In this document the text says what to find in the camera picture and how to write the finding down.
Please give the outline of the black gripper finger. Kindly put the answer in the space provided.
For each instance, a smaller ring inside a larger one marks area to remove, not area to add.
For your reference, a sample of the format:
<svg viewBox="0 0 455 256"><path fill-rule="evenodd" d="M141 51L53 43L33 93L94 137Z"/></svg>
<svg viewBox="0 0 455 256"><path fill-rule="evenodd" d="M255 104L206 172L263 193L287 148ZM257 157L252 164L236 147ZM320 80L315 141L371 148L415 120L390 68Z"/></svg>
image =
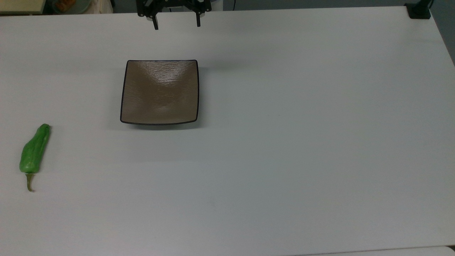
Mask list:
<svg viewBox="0 0 455 256"><path fill-rule="evenodd" d="M204 13L212 11L211 0L192 0L192 11L196 14L197 27L200 27L200 18Z"/></svg>
<svg viewBox="0 0 455 256"><path fill-rule="evenodd" d="M144 17L153 22L153 27L158 30L156 15L159 12L159 0L137 0L137 13L139 17Z"/></svg>

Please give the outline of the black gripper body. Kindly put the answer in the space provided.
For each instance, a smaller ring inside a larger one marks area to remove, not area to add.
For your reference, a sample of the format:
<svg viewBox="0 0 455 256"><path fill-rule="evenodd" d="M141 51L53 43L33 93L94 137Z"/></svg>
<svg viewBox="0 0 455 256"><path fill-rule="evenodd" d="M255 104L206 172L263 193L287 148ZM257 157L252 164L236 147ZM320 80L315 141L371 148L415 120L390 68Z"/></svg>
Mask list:
<svg viewBox="0 0 455 256"><path fill-rule="evenodd" d="M195 0L151 0L149 7L155 9L162 8L177 8L177 7L187 7L193 6Z"/></svg>

